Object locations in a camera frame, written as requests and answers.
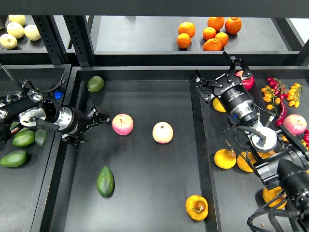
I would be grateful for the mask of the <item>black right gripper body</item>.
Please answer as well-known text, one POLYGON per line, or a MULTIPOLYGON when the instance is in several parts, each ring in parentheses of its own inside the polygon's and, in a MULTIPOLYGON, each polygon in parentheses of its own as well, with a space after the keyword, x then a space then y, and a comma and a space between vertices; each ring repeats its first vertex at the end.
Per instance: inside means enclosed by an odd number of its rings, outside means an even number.
POLYGON ((216 86, 213 94, 217 97, 229 114, 251 114, 253 98, 248 90, 242 85, 241 79, 225 73, 215 79, 216 86))

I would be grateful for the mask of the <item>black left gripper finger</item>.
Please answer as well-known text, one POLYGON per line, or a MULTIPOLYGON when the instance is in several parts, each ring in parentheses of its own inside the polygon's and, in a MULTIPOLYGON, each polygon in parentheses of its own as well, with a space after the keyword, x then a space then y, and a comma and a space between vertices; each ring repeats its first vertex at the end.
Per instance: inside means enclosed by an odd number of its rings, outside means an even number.
POLYGON ((102 123, 110 122, 110 114, 107 110, 93 106, 86 117, 86 127, 91 128, 102 123))
POLYGON ((84 142, 84 134, 81 132, 77 135, 63 134, 62 141, 70 145, 77 145, 84 142))

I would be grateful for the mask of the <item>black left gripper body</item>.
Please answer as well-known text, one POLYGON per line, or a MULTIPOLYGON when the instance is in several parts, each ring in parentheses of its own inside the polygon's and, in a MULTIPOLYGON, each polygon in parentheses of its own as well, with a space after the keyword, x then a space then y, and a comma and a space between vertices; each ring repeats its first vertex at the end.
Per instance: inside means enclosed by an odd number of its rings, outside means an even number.
POLYGON ((71 106, 63 106, 59 110, 56 125, 62 134, 77 135, 85 131, 86 114, 71 106))

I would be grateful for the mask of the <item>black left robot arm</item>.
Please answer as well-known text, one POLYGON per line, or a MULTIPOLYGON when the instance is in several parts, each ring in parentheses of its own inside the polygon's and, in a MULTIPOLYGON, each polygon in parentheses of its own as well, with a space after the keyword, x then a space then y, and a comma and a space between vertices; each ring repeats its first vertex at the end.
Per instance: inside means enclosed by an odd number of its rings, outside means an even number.
POLYGON ((86 114, 69 105, 59 107, 54 95, 69 74, 46 90, 37 89, 29 80, 20 83, 4 65, 0 66, 19 90, 0 99, 0 148, 23 128, 37 128, 62 134, 62 141, 72 145, 82 143, 92 127, 110 121, 104 109, 92 107, 86 114))

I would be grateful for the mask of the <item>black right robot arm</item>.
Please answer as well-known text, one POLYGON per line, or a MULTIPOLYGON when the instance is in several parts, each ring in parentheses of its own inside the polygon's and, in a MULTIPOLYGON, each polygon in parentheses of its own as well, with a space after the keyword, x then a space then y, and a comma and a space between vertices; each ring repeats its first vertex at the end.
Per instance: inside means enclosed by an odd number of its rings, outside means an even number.
POLYGON ((275 231, 282 231, 279 217, 290 218, 302 231, 309 229, 309 152, 279 116, 262 105, 257 86, 247 90, 243 81, 252 77, 243 58, 229 57, 229 70, 213 80, 199 72, 191 79, 193 88, 204 102, 218 99, 228 113, 228 130, 244 150, 244 161, 262 181, 267 190, 280 188, 278 195, 267 201, 247 219, 248 227, 258 216, 267 214, 275 231))

